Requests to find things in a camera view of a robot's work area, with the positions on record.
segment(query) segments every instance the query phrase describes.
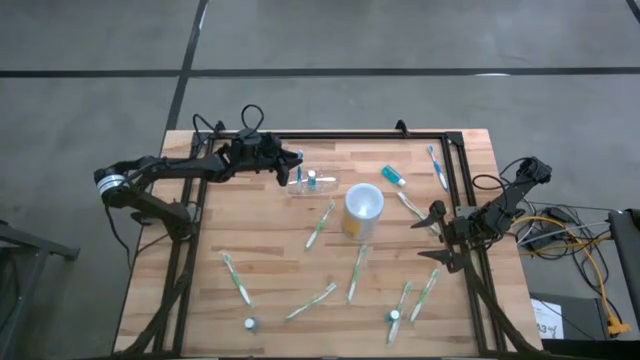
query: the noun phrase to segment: white cup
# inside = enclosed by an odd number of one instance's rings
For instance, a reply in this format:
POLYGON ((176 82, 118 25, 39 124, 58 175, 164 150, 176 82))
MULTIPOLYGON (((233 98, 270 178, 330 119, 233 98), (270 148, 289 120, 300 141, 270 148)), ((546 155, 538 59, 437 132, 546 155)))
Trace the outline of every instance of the white cup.
POLYGON ((380 189, 366 183, 352 186, 344 198, 342 231, 354 240, 368 239, 383 207, 384 197, 380 189))

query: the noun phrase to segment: black floor stripe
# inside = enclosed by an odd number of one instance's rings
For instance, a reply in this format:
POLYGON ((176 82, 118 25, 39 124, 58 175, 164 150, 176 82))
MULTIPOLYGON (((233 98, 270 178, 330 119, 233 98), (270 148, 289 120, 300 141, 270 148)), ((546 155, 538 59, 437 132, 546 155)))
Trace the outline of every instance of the black floor stripe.
POLYGON ((189 43, 187 44, 187 50, 184 54, 184 60, 182 61, 182 70, 178 78, 178 85, 176 86, 176 92, 173 94, 173 100, 171 101, 169 117, 165 127, 166 130, 175 130, 178 125, 178 116, 180 115, 184 93, 187 89, 187 82, 189 81, 189 71, 191 70, 191 65, 193 65, 193 58, 196 54, 200 31, 202 30, 201 28, 204 23, 204 15, 207 11, 208 4, 209 0, 200 0, 198 3, 196 17, 193 20, 193 27, 191 28, 191 35, 189 36, 189 43))
POLYGON ((180 70, 0 70, 0 78, 167 78, 178 77, 180 70))
POLYGON ((192 78, 292 78, 364 76, 534 76, 534 75, 636 75, 640 67, 543 68, 323 68, 323 69, 203 69, 192 78))
POLYGON ((636 20, 640 24, 640 8, 638 8, 638 3, 636 3, 636 0, 626 0, 626 1, 627 1, 627 5, 629 5, 629 9, 631 9, 631 12, 633 13, 633 16, 636 17, 636 20))

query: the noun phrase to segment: white label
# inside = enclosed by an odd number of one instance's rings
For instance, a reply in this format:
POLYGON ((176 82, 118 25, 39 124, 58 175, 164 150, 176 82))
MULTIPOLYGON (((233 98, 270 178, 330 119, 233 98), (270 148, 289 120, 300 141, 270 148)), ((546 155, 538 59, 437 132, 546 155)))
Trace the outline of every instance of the white label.
POLYGON ((562 307, 557 304, 531 299, 541 339, 564 339, 562 307))

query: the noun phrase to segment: concrete floor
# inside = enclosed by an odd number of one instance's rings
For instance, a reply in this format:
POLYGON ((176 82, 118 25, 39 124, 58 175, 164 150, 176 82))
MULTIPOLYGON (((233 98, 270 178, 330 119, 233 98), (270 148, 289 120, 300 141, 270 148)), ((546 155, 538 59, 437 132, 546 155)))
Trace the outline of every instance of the concrete floor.
MULTIPOLYGON (((197 0, 0 0, 0 70, 179 69, 197 0)), ((212 0, 194 68, 640 65, 640 25, 623 0, 212 0)), ((82 247, 52 258, 21 349, 26 358, 108 354, 128 281, 92 172, 157 154, 177 79, 0 79, 0 218, 82 247)), ((482 127, 500 166, 536 155, 552 182, 530 199, 640 206, 640 76, 192 79, 194 112, 237 128, 482 127)), ((139 228, 114 211, 123 239, 139 228)), ((603 212, 581 212, 585 221, 603 212)), ((613 244, 607 294, 640 333, 613 244)), ((596 296, 570 259, 523 259, 532 292, 596 296)))

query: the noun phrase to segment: butcher block tabletop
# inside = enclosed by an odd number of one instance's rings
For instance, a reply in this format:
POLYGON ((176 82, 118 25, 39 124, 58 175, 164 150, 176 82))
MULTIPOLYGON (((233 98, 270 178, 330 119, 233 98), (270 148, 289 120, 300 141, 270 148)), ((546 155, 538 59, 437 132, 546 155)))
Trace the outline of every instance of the butcher block tabletop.
MULTIPOLYGON (((497 176, 497 166, 484 129, 463 133, 471 175, 497 176)), ((167 132, 163 155, 187 157, 191 131, 167 132)), ((223 184, 210 183, 202 213, 193 285, 191 288, 183 356, 206 357, 426 357, 477 355, 463 272, 443 269, 414 323, 408 314, 416 304, 434 260, 419 251, 441 249, 427 229, 410 229, 414 215, 402 204, 399 189, 380 173, 391 165, 406 180, 402 191, 425 214, 434 200, 453 213, 451 198, 438 181, 427 145, 435 146, 444 169, 442 149, 436 140, 283 140, 283 147, 304 151, 303 168, 333 171, 340 177, 335 193, 292 197, 278 186, 275 173, 239 173, 223 184), (346 191, 358 183, 377 186, 384 195, 384 209, 366 241, 353 301, 346 295, 361 244, 342 233, 341 218, 346 191), (336 206, 310 251, 305 243, 322 218, 331 199, 336 206), (248 307, 222 260, 231 255, 253 303, 248 307), (405 302, 400 328, 392 345, 386 344, 389 324, 385 315, 396 307, 407 281, 413 289, 405 302), (307 303, 331 282, 337 284, 322 302, 294 320, 285 317, 307 303), (249 317, 258 320, 255 333, 244 328, 249 317)), ((458 157, 453 165, 458 188, 464 189, 458 157)), ((290 179, 295 178, 295 170, 290 179)), ((165 201, 179 199, 182 180, 159 180, 153 194, 165 201)), ((476 189, 478 204, 499 191, 476 189)), ((466 203, 464 190, 461 201, 466 203)), ((165 234, 160 225, 145 228, 139 246, 165 234)), ((157 310, 164 286, 171 240, 145 249, 135 260, 115 350, 130 345, 157 310)), ((516 328, 541 348, 527 284, 515 242, 506 237, 489 251, 498 302, 516 328)), ((170 347, 177 306, 170 316, 165 346, 170 347)), ((485 329, 492 348, 487 311, 485 329)))

